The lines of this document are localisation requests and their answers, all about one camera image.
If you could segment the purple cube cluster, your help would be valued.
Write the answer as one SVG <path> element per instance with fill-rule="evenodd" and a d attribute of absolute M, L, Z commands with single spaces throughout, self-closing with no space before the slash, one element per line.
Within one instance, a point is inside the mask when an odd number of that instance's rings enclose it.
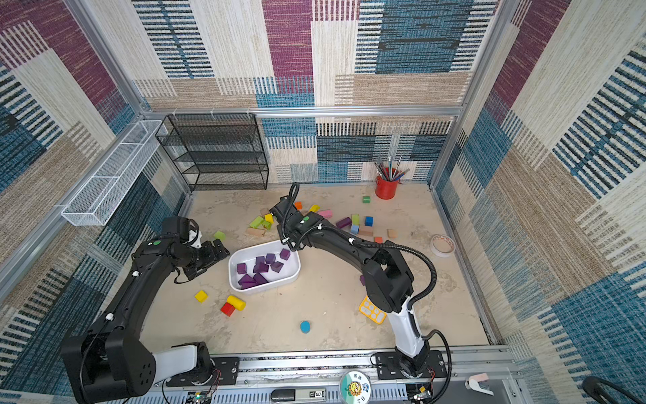
<path fill-rule="evenodd" d="M 291 256 L 291 251 L 289 249 L 284 248 L 281 250 L 279 256 L 283 261 L 288 261 Z"/>

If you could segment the long purple brick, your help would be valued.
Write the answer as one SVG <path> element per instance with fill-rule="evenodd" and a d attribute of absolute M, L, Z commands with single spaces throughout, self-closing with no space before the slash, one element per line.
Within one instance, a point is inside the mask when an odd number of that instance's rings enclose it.
<path fill-rule="evenodd" d="M 255 279 L 249 274 L 245 274 L 239 279 L 238 284 L 242 290 L 247 290 L 256 286 L 257 281 L 255 281 Z"/>

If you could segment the white plastic storage bin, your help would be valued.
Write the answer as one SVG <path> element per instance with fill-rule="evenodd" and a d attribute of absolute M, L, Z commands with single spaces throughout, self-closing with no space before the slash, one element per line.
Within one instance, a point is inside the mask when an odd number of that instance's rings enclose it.
<path fill-rule="evenodd" d="M 229 259 L 230 288 L 242 294 L 254 294 L 296 281 L 301 269 L 299 254 L 291 252 L 289 260 L 283 261 L 279 254 L 284 248 L 287 249 L 280 241 L 273 241 L 234 252 Z M 265 263 L 267 254 L 275 254 L 276 256 L 276 261 L 271 265 Z M 269 283 L 242 290 L 238 281 L 243 275 L 237 274 L 237 264 L 240 263 L 247 264 L 247 274 L 253 277 L 254 274 L 261 273 Z"/>

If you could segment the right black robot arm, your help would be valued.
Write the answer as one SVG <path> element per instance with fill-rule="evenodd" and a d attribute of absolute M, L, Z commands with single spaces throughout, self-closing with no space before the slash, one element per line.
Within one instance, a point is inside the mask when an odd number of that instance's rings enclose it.
<path fill-rule="evenodd" d="M 292 252 L 306 247 L 321 249 L 355 267 L 364 278 L 368 299 L 387 314 L 395 335 L 395 351 L 400 355 L 400 372 L 409 378 L 422 376 L 431 349 L 434 330 L 424 335 L 417 324 L 415 304 L 431 294 L 437 285 L 437 269 L 422 252 L 404 245 L 371 242 L 334 226 L 317 213 L 303 214 L 296 208 L 300 184 L 292 183 L 270 212 L 278 219 L 281 243 Z M 414 274 L 403 254 L 420 259 L 427 266 L 430 281 L 415 293 Z"/>

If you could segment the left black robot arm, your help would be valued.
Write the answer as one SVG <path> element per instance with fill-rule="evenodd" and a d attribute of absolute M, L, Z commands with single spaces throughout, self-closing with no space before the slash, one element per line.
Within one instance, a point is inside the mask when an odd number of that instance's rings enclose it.
<path fill-rule="evenodd" d="M 217 374 L 203 342 L 153 353 L 140 340 L 148 311 L 173 272 L 193 280 L 229 256 L 222 241 L 200 242 L 196 221 L 172 216 L 163 232 L 142 242 L 131 270 L 106 310 L 83 334 L 63 340 L 62 359 L 79 403 L 141 397 L 157 383 L 178 378 L 207 385 Z"/>

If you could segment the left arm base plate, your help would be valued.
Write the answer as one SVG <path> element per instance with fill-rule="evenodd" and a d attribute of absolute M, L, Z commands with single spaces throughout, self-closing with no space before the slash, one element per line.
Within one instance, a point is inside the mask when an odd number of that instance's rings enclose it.
<path fill-rule="evenodd" d="M 167 382 L 169 387 L 198 387 L 216 385 L 235 385 L 237 383 L 239 357 L 211 358 L 210 364 L 205 368 L 191 370 L 173 376 Z"/>

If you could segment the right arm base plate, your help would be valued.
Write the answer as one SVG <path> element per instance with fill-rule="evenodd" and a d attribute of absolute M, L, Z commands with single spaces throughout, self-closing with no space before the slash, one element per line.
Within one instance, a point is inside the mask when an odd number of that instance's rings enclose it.
<path fill-rule="evenodd" d="M 399 351 L 373 353 L 370 358 L 380 380 L 445 378 L 447 361 L 439 350 L 422 352 L 411 359 Z"/>

